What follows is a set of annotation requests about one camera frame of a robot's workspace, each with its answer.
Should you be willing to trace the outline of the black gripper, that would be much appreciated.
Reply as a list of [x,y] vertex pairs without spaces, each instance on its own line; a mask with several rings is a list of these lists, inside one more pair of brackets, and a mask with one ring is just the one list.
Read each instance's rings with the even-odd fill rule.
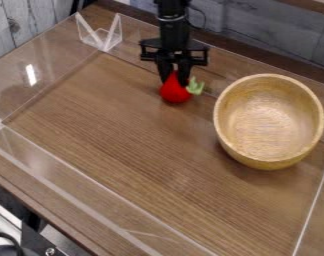
[[178,63],[177,77],[182,87],[189,84],[192,66],[207,66],[209,63],[209,46],[200,41],[192,39],[187,47],[181,50],[170,50],[162,47],[161,39],[142,39],[140,41],[142,61],[156,62],[158,58],[165,60],[157,61],[158,73],[161,81],[166,82],[174,67],[172,63]]

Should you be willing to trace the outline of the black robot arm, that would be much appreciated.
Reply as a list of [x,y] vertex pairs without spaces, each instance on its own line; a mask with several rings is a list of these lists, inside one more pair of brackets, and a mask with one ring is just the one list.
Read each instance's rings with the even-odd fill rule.
[[209,47],[191,37],[188,7],[192,0],[154,0],[158,7],[160,37],[142,39],[141,60],[157,64],[160,77],[166,81],[173,65],[178,65],[177,79],[182,87],[189,84],[195,66],[209,63]]

